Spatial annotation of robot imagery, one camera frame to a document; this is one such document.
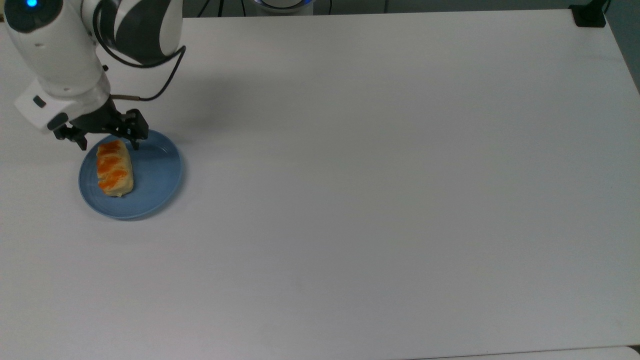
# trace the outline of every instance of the table surface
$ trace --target table surface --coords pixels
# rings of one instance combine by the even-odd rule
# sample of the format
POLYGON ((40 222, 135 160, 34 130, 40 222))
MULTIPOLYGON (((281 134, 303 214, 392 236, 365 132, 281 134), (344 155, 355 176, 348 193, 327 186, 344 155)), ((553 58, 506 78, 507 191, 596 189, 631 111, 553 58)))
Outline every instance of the table surface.
MULTIPOLYGON (((404 359, 640 343, 640 97, 568 10, 193 19, 120 222, 0 31, 0 357, 404 359)), ((170 65, 110 65, 153 94, 170 65)), ((90 137, 90 146, 101 136, 90 137)))

